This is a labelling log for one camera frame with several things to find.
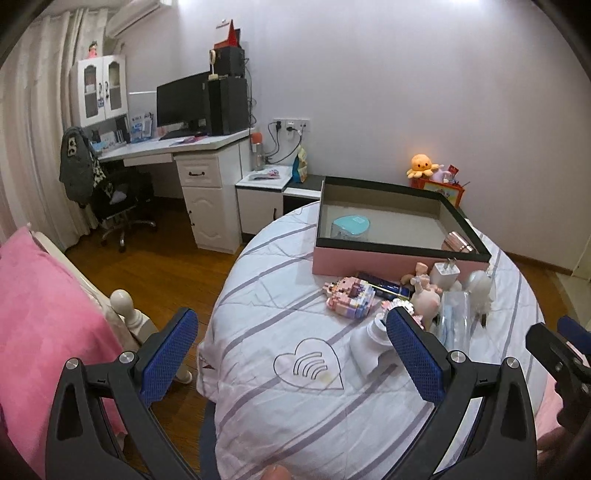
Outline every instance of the air conditioner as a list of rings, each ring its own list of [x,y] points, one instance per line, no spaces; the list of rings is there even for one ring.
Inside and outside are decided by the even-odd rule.
[[[131,0],[107,22],[105,34],[107,37],[116,38],[150,13],[172,4],[173,0]]]

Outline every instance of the silver screw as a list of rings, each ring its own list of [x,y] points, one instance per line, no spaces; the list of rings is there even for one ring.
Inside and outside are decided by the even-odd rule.
[[[119,355],[119,362],[122,364],[128,364],[134,361],[135,355],[133,352],[123,352]]]
[[[506,359],[507,365],[511,368],[519,368],[519,360],[512,356],[508,356]]]
[[[452,360],[457,364],[462,364],[466,361],[466,355],[464,354],[464,352],[461,352],[459,350],[454,350],[450,356],[452,357]]]
[[[74,370],[78,365],[80,364],[80,362],[78,361],[77,358],[70,358],[67,362],[66,362],[66,368],[68,370]]]

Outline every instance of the black speaker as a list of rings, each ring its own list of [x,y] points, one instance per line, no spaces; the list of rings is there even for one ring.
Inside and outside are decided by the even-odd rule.
[[[245,78],[210,80],[207,89],[210,135],[230,135],[248,128],[248,87]]]
[[[244,50],[240,47],[216,48],[216,63],[213,67],[219,76],[244,77]]]

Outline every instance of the black monitor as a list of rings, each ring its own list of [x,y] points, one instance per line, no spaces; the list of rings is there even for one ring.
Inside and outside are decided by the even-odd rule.
[[[169,132],[161,140],[207,133],[209,72],[198,73],[161,85],[156,90],[158,126],[185,122],[188,129]]]

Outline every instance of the orange lid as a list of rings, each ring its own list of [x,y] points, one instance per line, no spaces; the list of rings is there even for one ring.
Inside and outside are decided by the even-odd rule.
[[[254,132],[251,134],[252,143],[262,143],[262,133]]]

